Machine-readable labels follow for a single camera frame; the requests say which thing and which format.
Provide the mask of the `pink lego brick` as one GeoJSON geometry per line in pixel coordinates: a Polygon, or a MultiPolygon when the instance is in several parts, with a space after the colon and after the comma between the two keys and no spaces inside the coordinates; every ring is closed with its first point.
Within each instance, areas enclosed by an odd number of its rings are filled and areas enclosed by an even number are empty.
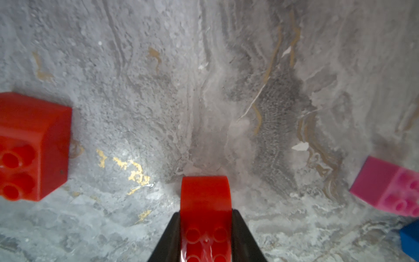
{"type": "Polygon", "coordinates": [[[350,193],[378,210],[395,215],[419,216],[419,174],[369,156],[350,193]]]}

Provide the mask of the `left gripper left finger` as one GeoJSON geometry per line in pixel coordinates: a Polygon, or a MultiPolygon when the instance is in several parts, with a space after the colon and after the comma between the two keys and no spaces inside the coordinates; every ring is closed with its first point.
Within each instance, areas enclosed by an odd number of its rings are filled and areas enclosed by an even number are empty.
{"type": "Polygon", "coordinates": [[[175,212],[165,228],[148,262],[181,261],[181,221],[180,213],[175,212]]]}

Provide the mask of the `red lego brick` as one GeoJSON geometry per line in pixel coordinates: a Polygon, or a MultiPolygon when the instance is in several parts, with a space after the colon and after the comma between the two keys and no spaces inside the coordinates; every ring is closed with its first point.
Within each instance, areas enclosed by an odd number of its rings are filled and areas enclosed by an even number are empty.
{"type": "Polygon", "coordinates": [[[38,202],[68,180],[72,108],[1,93],[1,196],[38,202]]]}

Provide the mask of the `small red curved brick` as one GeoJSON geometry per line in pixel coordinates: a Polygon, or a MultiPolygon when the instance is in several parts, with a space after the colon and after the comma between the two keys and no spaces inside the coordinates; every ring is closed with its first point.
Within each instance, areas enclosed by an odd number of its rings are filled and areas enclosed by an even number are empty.
{"type": "Polygon", "coordinates": [[[232,203],[226,176],[182,179],[181,261],[230,262],[232,203]]]}

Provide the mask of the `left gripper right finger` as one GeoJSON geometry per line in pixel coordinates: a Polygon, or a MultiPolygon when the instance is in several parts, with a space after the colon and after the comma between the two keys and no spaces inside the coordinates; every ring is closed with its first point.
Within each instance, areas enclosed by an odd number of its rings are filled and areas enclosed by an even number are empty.
{"type": "Polygon", "coordinates": [[[232,210],[231,254],[233,262],[267,262],[240,212],[232,210]]]}

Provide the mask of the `blue lego brick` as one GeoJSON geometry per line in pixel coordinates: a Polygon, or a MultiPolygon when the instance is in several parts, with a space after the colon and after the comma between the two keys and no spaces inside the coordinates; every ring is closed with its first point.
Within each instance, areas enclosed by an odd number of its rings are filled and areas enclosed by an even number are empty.
{"type": "Polygon", "coordinates": [[[419,221],[416,220],[400,231],[401,247],[405,254],[407,254],[414,261],[419,261],[419,221]]]}

